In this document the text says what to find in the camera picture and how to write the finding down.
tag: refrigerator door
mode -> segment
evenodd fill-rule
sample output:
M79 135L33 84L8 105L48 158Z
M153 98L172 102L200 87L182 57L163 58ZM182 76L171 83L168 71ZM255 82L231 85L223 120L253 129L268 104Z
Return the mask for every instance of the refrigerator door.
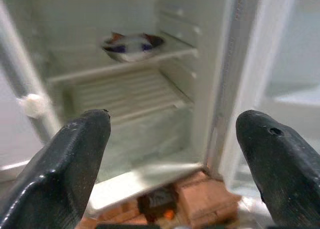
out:
M295 1L237 0L207 164L239 195L260 196L237 141L236 120L258 109Z
M14 180L61 124L3 0L0 25L1 182Z

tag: refrigerator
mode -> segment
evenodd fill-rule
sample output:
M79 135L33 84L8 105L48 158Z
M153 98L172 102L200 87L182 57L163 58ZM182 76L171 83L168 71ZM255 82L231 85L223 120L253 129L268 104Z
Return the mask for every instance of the refrigerator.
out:
M107 109L89 217L197 170L260 197L236 119L265 112L320 152L319 1L0 0L1 93L11 102L1 110L12 114L3 116L0 188L69 119ZM117 62L101 49L112 32L165 44Z

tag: bowl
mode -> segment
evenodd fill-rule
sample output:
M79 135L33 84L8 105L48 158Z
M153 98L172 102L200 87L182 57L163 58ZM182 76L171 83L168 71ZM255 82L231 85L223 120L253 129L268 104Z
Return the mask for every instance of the bowl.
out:
M122 35L112 33L112 38L102 43L102 49L118 62L139 62L156 55L165 40L149 34Z

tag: dark object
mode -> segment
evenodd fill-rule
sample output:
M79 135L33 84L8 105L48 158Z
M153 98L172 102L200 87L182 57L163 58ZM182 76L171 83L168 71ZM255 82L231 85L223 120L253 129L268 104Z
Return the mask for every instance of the dark object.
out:
M236 135L275 223L320 226L320 155L295 130L259 111L238 117Z
M125 42L114 45L114 43L116 43L120 39L126 38L126 36L118 33L113 33L112 35L113 37L111 39L104 41L104 45L102 46L102 49L104 49L107 52L127 53ZM141 35L136 35L135 37L138 37L138 36L146 39L149 42L148 44L141 43L141 51L149 51L151 49L161 46L165 42L165 40L163 40L161 37L156 35L148 35L144 33Z
M0 199L1 229L73 229L80 221L110 136L106 110L66 124Z
M98 225L96 229L161 229L158 225Z
M172 185L161 187L138 198L140 213L143 213L150 223L164 215L167 210L177 210L176 192Z

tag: white wall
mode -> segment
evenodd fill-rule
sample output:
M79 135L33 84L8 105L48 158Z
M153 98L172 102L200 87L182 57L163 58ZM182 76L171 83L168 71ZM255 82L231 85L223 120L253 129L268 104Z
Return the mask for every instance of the white wall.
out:
M155 0L32 0L50 48L100 44L111 32L153 33Z
M320 83L320 0L297 0L272 70L273 83Z

